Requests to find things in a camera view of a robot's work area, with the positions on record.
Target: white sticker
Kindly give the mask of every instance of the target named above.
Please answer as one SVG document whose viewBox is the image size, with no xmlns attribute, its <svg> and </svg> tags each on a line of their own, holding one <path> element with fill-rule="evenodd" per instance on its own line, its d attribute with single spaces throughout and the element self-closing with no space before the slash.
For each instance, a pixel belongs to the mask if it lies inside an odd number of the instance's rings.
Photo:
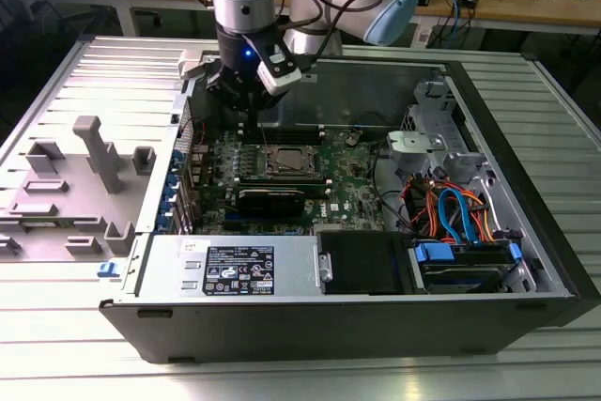
<svg viewBox="0 0 601 401">
<path fill-rule="evenodd" d="M 183 239 L 179 251 L 182 253 L 202 253 L 210 246 L 208 239 Z"/>
</svg>

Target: slotted aluminum surface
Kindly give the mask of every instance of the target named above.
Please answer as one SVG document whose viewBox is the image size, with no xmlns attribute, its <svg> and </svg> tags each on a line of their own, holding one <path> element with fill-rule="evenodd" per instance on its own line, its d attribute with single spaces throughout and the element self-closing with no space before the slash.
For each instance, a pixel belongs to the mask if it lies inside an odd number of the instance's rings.
<svg viewBox="0 0 601 401">
<path fill-rule="evenodd" d="M 106 113 L 103 123 L 114 127 L 107 133 L 121 146 L 131 146 L 130 141 L 138 139 L 151 140 L 150 131 L 139 138 L 129 137 L 119 135 L 119 127 L 150 129 L 164 124 L 167 117 L 161 114 L 168 110 L 162 103 L 166 106 L 172 99 L 164 93 L 175 96 L 178 91 L 174 63 L 179 51 L 200 42 L 97 39 L 73 56 L 70 68 L 64 68 L 67 75 L 56 83 L 56 92 L 62 97 L 50 100 L 60 108 L 40 111 L 45 122 L 34 122 L 38 125 L 31 129 L 51 124 L 68 129 L 74 111 L 69 108 L 75 105 L 91 112 L 101 108 Z M 346 54 L 461 61 L 601 287 L 597 132 L 543 70 L 516 54 L 361 47 L 348 47 Z M 148 97 L 149 91 L 144 91 L 134 96 L 121 94 L 126 97 L 122 102 L 107 95 L 110 99 L 101 103 L 69 103 L 81 99 L 82 93 L 64 90 L 81 87 L 156 90 L 161 94 Z M 148 110 L 150 106 L 156 113 Z M 60 134 L 63 129 L 46 130 Z M 23 165 L 14 152 L 9 154 L 3 169 L 7 164 Z M 99 283 L 96 269 L 97 265 L 90 263 L 0 265 L 0 378 L 5 380 L 0 382 L 0 393 L 7 393 L 6 399 L 60 394 L 63 399 L 106 400 L 107 396 L 131 397 L 133 393 L 140 399 L 237 401 L 601 399 L 601 309 L 566 328 L 530 333 L 496 356 L 153 365 L 140 360 L 97 312 L 98 299 L 110 298 L 118 284 Z"/>
</svg>

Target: metal sheet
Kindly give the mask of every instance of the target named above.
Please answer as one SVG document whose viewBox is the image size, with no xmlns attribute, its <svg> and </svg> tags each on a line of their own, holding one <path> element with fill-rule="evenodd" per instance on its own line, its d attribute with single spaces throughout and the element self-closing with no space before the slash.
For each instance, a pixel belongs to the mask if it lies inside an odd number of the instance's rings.
<svg viewBox="0 0 601 401">
<path fill-rule="evenodd" d="M 176 53 L 185 46 L 201 41 L 188 39 L 97 39 L 89 51 L 118 50 L 126 55 L 140 57 L 156 52 Z M 349 54 L 359 54 L 361 48 L 347 48 Z M 544 74 L 528 64 L 518 54 L 459 53 L 442 51 L 416 52 L 403 49 L 369 48 L 369 54 L 389 57 L 457 59 L 469 68 L 473 80 L 515 81 L 547 84 Z M 113 88 L 173 89 L 169 85 L 146 86 L 152 81 L 173 81 L 177 75 L 167 72 L 131 72 L 121 74 L 91 71 L 82 82 Z M 483 85 L 490 90 L 490 85 Z M 525 99 L 530 90 L 512 91 L 510 102 L 523 105 L 502 107 L 494 105 L 493 115 L 501 128 L 509 133 L 522 130 L 524 124 L 533 124 L 528 136 L 539 140 L 552 137 L 545 125 L 562 124 L 564 137 L 589 139 L 574 116 L 569 115 L 559 101 L 558 92 L 549 89 L 555 102 L 530 102 Z M 54 100 L 51 112 L 79 111 L 78 99 Z M 107 100 L 95 102 L 94 108 L 103 113 L 151 112 L 155 106 L 164 114 L 169 101 Z M 551 105 L 551 110 L 532 109 Z M 599 199 L 586 194 L 598 190 L 601 154 L 595 148 L 557 148 L 554 141 L 545 146 L 532 145 L 516 149 L 526 170 L 537 183 L 552 192 L 544 193 L 551 211 L 563 225 L 587 271 L 601 286 L 601 232 L 593 223 L 600 214 Z M 18 155 L 7 162 L 19 163 Z M 585 189 L 575 198 L 572 186 Z M 588 214 L 594 215 L 582 223 L 591 230 L 583 230 L 580 222 Z M 511 345 L 497 356 L 472 358 L 395 359 L 385 361 L 353 362 L 274 362 L 249 364 L 210 365 L 152 365 L 143 362 L 112 326 L 96 311 L 95 301 L 88 302 L 83 293 L 96 297 L 90 288 L 96 282 L 96 269 L 89 263 L 1 264 L 0 289 L 6 296 L 18 297 L 19 288 L 31 284 L 36 289 L 24 289 L 29 310 L 2 311 L 0 301 L 0 378 L 24 378 L 3 384 L 4 393 L 18 393 L 22 399 L 55 397 L 63 399 L 106 399 L 107 387 L 111 393 L 132 393 L 140 397 L 181 399 L 386 399 L 386 400 L 576 400 L 583 397 L 601 397 L 601 309 L 594 310 L 565 328 L 548 328 L 533 332 Z M 37 291 L 47 289 L 51 297 Z M 82 296 L 73 296 L 81 289 Z"/>
</svg>

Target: circuit board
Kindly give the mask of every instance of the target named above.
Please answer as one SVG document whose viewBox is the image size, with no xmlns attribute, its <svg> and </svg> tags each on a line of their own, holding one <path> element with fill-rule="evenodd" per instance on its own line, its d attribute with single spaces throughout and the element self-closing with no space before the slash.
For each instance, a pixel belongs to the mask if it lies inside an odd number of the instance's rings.
<svg viewBox="0 0 601 401">
<path fill-rule="evenodd" d="M 348 132 L 328 131 L 319 146 L 299 147 L 279 145 L 285 157 L 280 169 L 288 176 L 306 171 L 300 155 L 310 154 L 312 168 L 326 182 L 322 196 L 308 195 L 304 200 L 302 215 L 293 218 L 240 218 L 237 201 L 242 188 L 240 171 L 252 171 L 250 178 L 261 175 L 273 177 L 270 166 L 271 145 L 243 144 L 234 131 L 225 131 L 219 139 L 208 142 L 206 167 L 198 183 L 201 200 L 201 221 L 195 233 L 201 235 L 314 235 L 322 230 L 383 230 L 381 204 L 376 199 L 367 170 L 370 162 L 370 145 L 359 142 L 351 147 L 346 143 Z M 253 164 L 245 163 L 240 156 L 255 154 Z M 316 174 L 303 173 L 309 178 Z M 315 190 L 307 185 L 306 192 Z M 302 185 L 299 191 L 305 192 Z"/>
</svg>

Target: gray plastic bracket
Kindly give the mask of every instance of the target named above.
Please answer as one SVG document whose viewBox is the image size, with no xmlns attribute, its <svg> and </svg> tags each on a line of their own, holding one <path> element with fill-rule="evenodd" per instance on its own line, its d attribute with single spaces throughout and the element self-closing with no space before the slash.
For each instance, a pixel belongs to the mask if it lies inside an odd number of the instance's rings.
<svg viewBox="0 0 601 401">
<path fill-rule="evenodd" d="M 29 180 L 23 185 L 23 189 L 29 194 L 56 194 L 66 193 L 69 184 L 66 180 Z"/>
<path fill-rule="evenodd" d="M 16 255 L 21 246 L 11 237 L 0 237 L 0 255 Z"/>
<path fill-rule="evenodd" d="M 135 228 L 131 222 L 126 224 L 123 236 L 119 235 L 119 231 L 116 229 L 114 223 L 110 223 L 104 233 L 106 244 L 109 245 L 113 254 L 117 255 L 128 255 L 133 244 L 133 239 L 135 239 Z"/>
<path fill-rule="evenodd" d="M 25 154 L 25 158 L 31 165 L 31 169 L 39 177 L 44 175 L 56 174 L 56 168 L 54 167 L 52 160 L 63 160 L 65 156 L 60 151 L 56 142 L 54 141 L 36 141 L 29 152 Z"/>
<path fill-rule="evenodd" d="M 152 147 L 137 147 L 133 151 L 131 161 L 138 176 L 150 176 L 154 162 L 157 160 L 157 154 Z"/>
<path fill-rule="evenodd" d="M 121 161 L 119 154 L 117 154 L 117 152 L 116 152 L 116 147 L 112 142 L 104 143 L 104 144 L 106 145 L 106 153 L 109 154 L 109 160 L 111 160 L 113 162 L 113 167 L 118 172 L 119 169 L 121 169 L 123 167 L 123 161 Z M 85 159 L 87 160 L 87 164 L 90 165 L 90 169 L 92 170 L 92 172 L 94 174 L 97 174 L 98 170 L 96 169 L 96 166 L 94 165 L 94 162 L 92 161 L 92 158 L 90 156 L 87 156 L 87 157 L 85 157 Z"/>
<path fill-rule="evenodd" d="M 102 252 L 96 237 L 67 237 L 65 247 L 71 254 L 100 254 Z"/>
<path fill-rule="evenodd" d="M 101 232 L 106 229 L 106 221 L 101 216 L 92 221 L 74 221 L 73 225 L 80 232 Z"/>
<path fill-rule="evenodd" d="M 97 116 L 79 116 L 73 125 L 73 133 L 84 140 L 106 192 L 118 193 L 121 181 L 116 174 L 114 158 L 107 152 L 106 145 L 100 137 L 100 124 Z"/>
</svg>

